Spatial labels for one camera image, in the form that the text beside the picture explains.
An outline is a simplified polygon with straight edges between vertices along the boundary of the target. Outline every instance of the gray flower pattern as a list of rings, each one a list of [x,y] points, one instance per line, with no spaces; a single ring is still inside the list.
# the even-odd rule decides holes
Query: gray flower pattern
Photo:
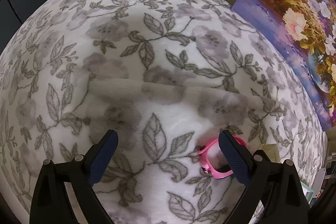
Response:
[[[0,167],[27,212],[43,160],[111,128],[94,190],[120,224],[222,223],[243,189],[197,154],[222,128],[276,143],[307,185],[326,153],[299,80],[224,0],[48,0],[0,56],[0,95]]]

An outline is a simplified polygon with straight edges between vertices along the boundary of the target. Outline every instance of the floral blanket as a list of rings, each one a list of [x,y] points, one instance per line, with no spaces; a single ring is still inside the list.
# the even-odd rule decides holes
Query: floral blanket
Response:
[[[43,160],[110,128],[119,147],[94,190],[116,224],[222,223],[243,186],[202,172],[197,150],[224,128],[251,152],[278,144],[307,185],[325,156],[302,84],[224,0],[48,0],[0,72],[0,166],[27,212]]]

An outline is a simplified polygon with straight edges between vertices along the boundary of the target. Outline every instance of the pink object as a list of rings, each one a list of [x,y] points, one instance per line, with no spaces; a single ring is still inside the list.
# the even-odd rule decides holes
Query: pink object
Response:
[[[236,136],[233,136],[235,138],[235,140],[240,144],[240,145],[244,145],[245,147],[247,147],[246,145],[246,142],[239,138],[239,137],[236,137]],[[205,147],[200,150],[198,152],[199,156],[201,157],[201,166],[204,170],[204,172],[206,173],[211,173],[211,175],[215,178],[215,179],[223,179],[223,178],[226,178],[230,175],[233,174],[232,170],[230,169],[229,166],[227,166],[227,169],[230,169],[229,171],[227,172],[224,172],[224,173],[221,173],[219,171],[217,171],[212,165],[211,163],[209,162],[208,160],[208,150],[213,146],[215,145],[216,143],[218,143],[218,138],[216,139],[213,139],[211,141],[209,141]]]

